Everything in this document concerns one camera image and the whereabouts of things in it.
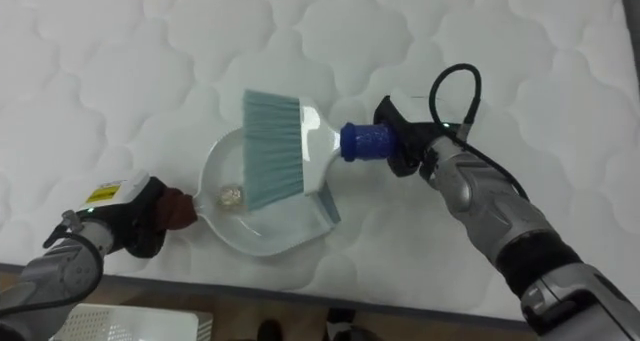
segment dustpan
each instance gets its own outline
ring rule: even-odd
[[[304,195],[247,211],[242,205],[242,147],[242,128],[227,133],[213,145],[194,197],[196,213],[220,239],[245,254],[271,256],[322,236],[336,226],[339,218],[328,215],[316,198]]]

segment gray robot arm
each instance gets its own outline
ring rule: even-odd
[[[436,139],[430,184],[471,243],[520,298],[545,341],[640,340],[640,312],[593,266],[584,264],[504,175],[449,138]]]
[[[77,217],[73,211],[65,215]],[[111,230],[101,221],[86,220],[66,235],[29,262],[16,284],[2,293],[0,339],[49,340],[73,307],[95,290],[103,258],[113,247]]]
[[[44,247],[63,241],[29,262],[17,283],[0,295],[0,340],[49,340],[73,307],[96,289],[106,255],[126,249],[135,257],[154,257],[166,228],[195,221],[179,212],[175,220],[158,216],[157,210],[176,213],[172,206],[183,198],[191,200],[146,172],[99,185],[85,207],[62,215]]]

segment white mattress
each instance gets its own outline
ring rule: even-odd
[[[621,0],[0,0],[0,262],[41,254],[106,171],[195,193],[245,88],[312,97],[336,125],[368,122],[399,89],[419,120],[457,62],[484,77],[471,142],[640,304],[640,105]],[[443,112],[462,117],[472,90],[447,80]],[[354,163],[329,182],[343,222],[281,256],[239,254],[199,223],[106,270],[520,318],[421,179]]]

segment black shoe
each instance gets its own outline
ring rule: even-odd
[[[276,320],[266,320],[260,324],[256,341],[282,341],[282,328]]]
[[[329,309],[327,314],[327,328],[322,341],[338,341],[348,336],[356,311],[350,309]]]

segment blue bristles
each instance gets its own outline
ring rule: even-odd
[[[247,90],[244,192],[249,211],[304,192],[300,102]]]

